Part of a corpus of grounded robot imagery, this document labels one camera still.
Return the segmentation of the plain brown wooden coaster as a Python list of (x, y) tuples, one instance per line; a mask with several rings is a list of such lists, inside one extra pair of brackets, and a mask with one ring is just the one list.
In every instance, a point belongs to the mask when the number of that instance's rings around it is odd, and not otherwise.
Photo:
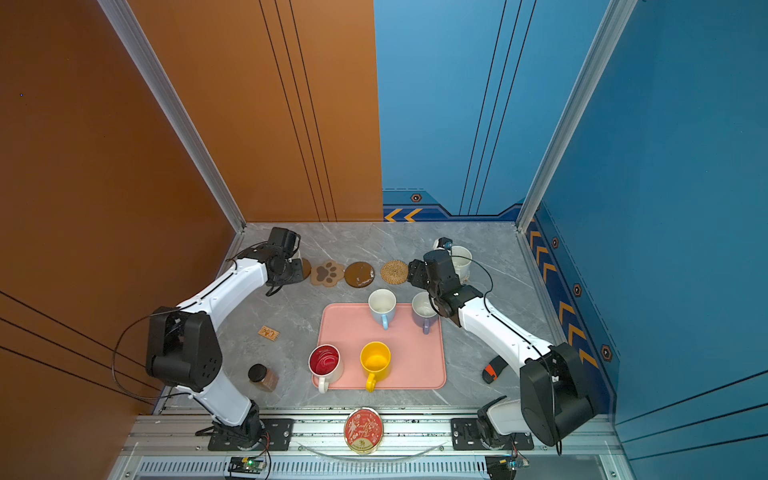
[(302, 276), (304, 279), (307, 279), (310, 277), (312, 273), (312, 265), (309, 260), (303, 258), (302, 259)]

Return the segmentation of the white mug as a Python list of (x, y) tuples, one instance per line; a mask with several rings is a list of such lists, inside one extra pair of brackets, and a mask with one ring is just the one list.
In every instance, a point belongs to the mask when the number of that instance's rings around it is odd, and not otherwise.
[(454, 270), (462, 284), (466, 284), (470, 278), (472, 265), (472, 253), (465, 247), (454, 245), (451, 248), (451, 259)]

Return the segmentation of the purple mug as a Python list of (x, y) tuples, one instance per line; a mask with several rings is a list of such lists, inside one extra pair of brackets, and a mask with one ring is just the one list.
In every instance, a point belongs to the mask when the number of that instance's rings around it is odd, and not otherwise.
[(432, 306), (429, 293), (423, 291), (416, 294), (412, 299), (411, 308), (413, 322), (424, 335), (428, 335), (432, 326), (440, 319)]

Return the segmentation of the woven rattan coaster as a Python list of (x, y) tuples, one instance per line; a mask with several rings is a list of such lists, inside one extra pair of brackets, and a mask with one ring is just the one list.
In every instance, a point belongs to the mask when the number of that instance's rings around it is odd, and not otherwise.
[(408, 278), (408, 265), (401, 260), (389, 261), (381, 267), (380, 276), (390, 285), (403, 284)]

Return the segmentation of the paw print cork coaster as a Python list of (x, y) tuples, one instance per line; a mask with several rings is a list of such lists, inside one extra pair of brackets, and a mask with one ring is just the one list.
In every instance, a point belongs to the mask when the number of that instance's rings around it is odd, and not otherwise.
[(328, 260), (312, 268), (310, 281), (314, 286), (331, 288), (343, 280), (344, 276), (345, 267), (334, 260)]

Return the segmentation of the light blue mug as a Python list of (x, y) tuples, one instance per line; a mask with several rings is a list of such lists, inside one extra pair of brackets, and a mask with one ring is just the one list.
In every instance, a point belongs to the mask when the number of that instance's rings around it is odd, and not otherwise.
[(397, 299), (388, 289), (378, 289), (368, 297), (368, 307), (373, 320), (384, 330), (388, 330), (393, 322)]

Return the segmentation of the glossy dark brown coaster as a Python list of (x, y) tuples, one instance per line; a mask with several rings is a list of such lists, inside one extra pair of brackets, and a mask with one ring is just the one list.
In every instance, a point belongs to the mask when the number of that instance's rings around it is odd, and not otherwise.
[(353, 288), (365, 288), (374, 281), (375, 269), (367, 262), (354, 262), (346, 267), (344, 279)]

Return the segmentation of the yellow mug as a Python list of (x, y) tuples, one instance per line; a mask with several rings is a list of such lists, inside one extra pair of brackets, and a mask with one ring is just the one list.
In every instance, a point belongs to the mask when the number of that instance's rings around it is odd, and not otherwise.
[(391, 371), (392, 354), (383, 342), (366, 344), (360, 353), (360, 363), (366, 375), (365, 389), (373, 392), (376, 386), (386, 380)]

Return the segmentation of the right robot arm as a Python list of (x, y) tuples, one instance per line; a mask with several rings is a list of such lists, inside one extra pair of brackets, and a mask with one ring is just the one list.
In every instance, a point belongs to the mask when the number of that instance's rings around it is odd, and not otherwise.
[(559, 448), (566, 436), (595, 417), (597, 403), (575, 348), (524, 330), (496, 309), (487, 293), (462, 283), (449, 251), (432, 250), (411, 261), (407, 281), (428, 293), (439, 316), (478, 337), (518, 370), (520, 397), (502, 396), (478, 410), (478, 429), (488, 447), (499, 448), (508, 436), (529, 432)]

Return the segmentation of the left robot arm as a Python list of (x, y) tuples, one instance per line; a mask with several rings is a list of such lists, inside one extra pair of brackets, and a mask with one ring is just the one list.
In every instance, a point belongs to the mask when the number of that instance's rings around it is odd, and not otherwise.
[(301, 236), (274, 227), (267, 240), (238, 252), (232, 266), (201, 292), (149, 316), (145, 369), (149, 376), (189, 395), (212, 417), (210, 447), (250, 450), (263, 437), (258, 405), (223, 370), (218, 329), (255, 290), (269, 296), (304, 280)]

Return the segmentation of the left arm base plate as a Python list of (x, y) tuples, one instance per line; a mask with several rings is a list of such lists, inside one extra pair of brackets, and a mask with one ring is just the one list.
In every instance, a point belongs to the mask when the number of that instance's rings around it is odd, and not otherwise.
[(214, 422), (210, 428), (199, 430), (209, 435), (210, 451), (253, 451), (267, 448), (270, 452), (287, 451), (294, 428), (291, 418), (267, 418), (246, 422), (239, 427), (224, 426)]

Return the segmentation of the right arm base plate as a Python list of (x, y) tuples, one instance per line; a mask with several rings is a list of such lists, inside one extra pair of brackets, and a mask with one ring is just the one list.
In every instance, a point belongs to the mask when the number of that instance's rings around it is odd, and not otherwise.
[(450, 420), (451, 439), (454, 450), (519, 450), (534, 449), (533, 437), (527, 432), (508, 435), (496, 435), (491, 438), (481, 432), (479, 419), (452, 418)]

